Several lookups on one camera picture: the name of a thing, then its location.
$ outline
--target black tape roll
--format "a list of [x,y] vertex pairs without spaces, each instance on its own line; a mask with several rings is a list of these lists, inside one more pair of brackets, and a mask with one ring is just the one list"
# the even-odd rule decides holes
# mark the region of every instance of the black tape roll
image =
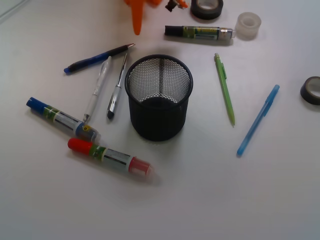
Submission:
[[320,77],[318,77],[318,76],[309,77],[300,89],[301,97],[303,97],[303,99],[306,100],[310,104],[320,105],[320,97],[312,94],[310,91],[309,84],[310,84],[311,80],[317,80],[319,82],[319,86],[320,86]]
[[212,20],[216,19],[221,15],[222,8],[224,6],[223,0],[217,0],[218,6],[216,8],[208,9],[203,8],[198,4],[199,0],[192,0],[191,2],[191,13],[199,19]]

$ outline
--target blue marker cap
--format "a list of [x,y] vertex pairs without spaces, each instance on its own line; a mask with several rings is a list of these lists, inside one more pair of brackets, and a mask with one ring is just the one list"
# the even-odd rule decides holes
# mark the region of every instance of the blue marker cap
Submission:
[[45,104],[42,101],[39,101],[33,97],[30,97],[26,105],[41,115],[44,113],[45,107],[48,106],[48,104]]

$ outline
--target blue ballpoint pen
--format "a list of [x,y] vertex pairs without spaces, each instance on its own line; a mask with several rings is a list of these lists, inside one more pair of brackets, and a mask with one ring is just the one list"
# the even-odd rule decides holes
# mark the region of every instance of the blue ballpoint pen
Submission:
[[238,151],[236,152],[236,154],[241,157],[242,154],[244,153],[252,135],[255,133],[259,123],[261,122],[261,119],[263,117],[265,117],[275,99],[275,96],[277,95],[278,93],[278,90],[279,90],[280,86],[279,85],[275,85],[274,88],[272,89],[270,95],[267,97],[267,99],[265,100],[265,103],[262,107],[262,109],[260,110],[258,116],[256,117],[256,119],[254,120],[254,123],[252,124],[250,130],[248,131],[248,133],[246,134],[243,142],[241,143]]
[[87,59],[84,59],[84,60],[77,61],[77,62],[71,64],[70,66],[68,66],[67,68],[65,68],[63,71],[66,74],[70,74],[70,73],[78,71],[80,69],[89,67],[92,64],[95,64],[95,63],[98,63],[98,62],[101,62],[101,61],[105,61],[105,60],[108,59],[108,57],[113,57],[114,55],[120,54],[120,53],[128,50],[128,48],[130,48],[130,47],[132,47],[134,45],[135,45],[134,43],[131,43],[131,44],[128,44],[128,45],[120,46],[120,47],[117,47],[117,48],[112,49],[110,51],[106,51],[104,53],[101,53],[101,54],[99,54],[97,56],[93,56],[91,58],[87,58]]

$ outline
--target black marker cap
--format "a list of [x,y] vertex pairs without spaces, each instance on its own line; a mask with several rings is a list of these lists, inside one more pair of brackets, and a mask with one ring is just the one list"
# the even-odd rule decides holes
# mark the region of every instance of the black marker cap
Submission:
[[165,26],[164,35],[182,37],[184,35],[183,26]]

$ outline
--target red marker cap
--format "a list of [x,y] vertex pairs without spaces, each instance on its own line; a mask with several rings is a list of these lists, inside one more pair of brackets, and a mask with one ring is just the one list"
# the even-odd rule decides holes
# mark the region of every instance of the red marker cap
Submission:
[[71,150],[85,154],[85,155],[89,155],[92,145],[93,145],[92,142],[83,141],[78,138],[71,138],[68,141],[68,147]]

